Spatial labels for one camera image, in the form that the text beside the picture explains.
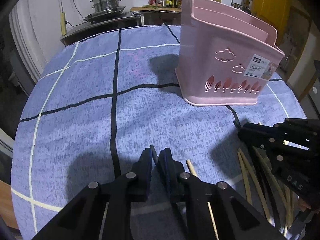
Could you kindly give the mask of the person's right hand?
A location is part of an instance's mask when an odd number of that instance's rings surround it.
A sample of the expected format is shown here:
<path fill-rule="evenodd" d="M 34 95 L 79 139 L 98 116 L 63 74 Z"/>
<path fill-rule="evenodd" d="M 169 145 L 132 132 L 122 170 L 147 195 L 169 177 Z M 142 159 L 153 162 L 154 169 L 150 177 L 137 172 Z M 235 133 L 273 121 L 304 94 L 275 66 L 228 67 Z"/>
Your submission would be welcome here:
<path fill-rule="evenodd" d="M 298 197 L 297 205 L 301 211 L 311 209 L 311 207 L 301 197 Z"/>

